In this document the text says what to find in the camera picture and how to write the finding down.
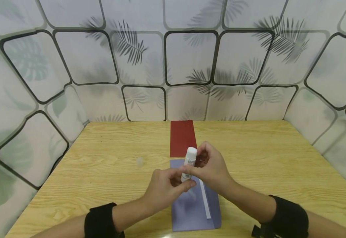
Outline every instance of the black wristband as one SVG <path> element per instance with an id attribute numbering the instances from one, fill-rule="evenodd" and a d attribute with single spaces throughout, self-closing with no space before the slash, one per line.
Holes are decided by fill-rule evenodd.
<path id="1" fill-rule="evenodd" d="M 307 238 L 309 220 L 306 211 L 298 204 L 273 196 L 276 201 L 276 213 L 273 219 L 263 225 L 282 238 Z"/>
<path id="2" fill-rule="evenodd" d="M 84 221 L 85 238 L 124 238 L 124 232 L 117 232 L 113 224 L 112 208 L 116 203 L 109 203 L 91 208 Z"/>

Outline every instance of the hand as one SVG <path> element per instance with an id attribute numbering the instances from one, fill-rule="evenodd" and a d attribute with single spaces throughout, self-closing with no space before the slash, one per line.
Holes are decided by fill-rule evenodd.
<path id="1" fill-rule="evenodd" d="M 141 198 L 151 215 L 170 206 L 183 192 L 196 185 L 194 180 L 181 182 L 179 169 L 155 170 L 149 186 Z"/>
<path id="2" fill-rule="evenodd" d="M 223 156 L 207 141 L 203 142 L 197 151 L 196 167 L 185 165 L 180 171 L 198 177 L 212 190 L 224 196 L 235 181 L 228 173 Z"/>

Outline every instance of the purple paper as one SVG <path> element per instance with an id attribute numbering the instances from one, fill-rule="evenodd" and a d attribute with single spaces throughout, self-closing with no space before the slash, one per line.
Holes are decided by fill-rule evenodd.
<path id="1" fill-rule="evenodd" d="M 185 160 L 170 160 L 171 168 L 179 168 Z M 210 208 L 211 219 L 206 218 L 205 205 L 199 179 L 191 177 L 197 185 L 191 192 L 183 193 L 172 204 L 173 231 L 211 230 L 221 227 L 221 215 L 218 194 L 205 185 L 207 201 Z"/>

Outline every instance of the glue stick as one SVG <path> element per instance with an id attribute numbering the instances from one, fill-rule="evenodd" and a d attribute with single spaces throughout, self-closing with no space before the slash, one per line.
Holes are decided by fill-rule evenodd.
<path id="1" fill-rule="evenodd" d="M 183 165 L 194 166 L 195 160 L 196 160 L 196 153 L 197 153 L 196 148 L 194 148 L 194 147 L 187 148 L 185 162 L 183 163 Z M 188 179 L 191 179 L 191 175 L 187 175 L 187 174 L 182 173 L 181 181 L 185 182 Z"/>

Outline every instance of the wall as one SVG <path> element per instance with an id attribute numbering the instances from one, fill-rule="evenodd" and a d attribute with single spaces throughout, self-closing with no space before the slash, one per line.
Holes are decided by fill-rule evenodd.
<path id="1" fill-rule="evenodd" d="M 288 120 L 346 178 L 346 1 L 0 1 L 0 236 L 89 121 Z"/>

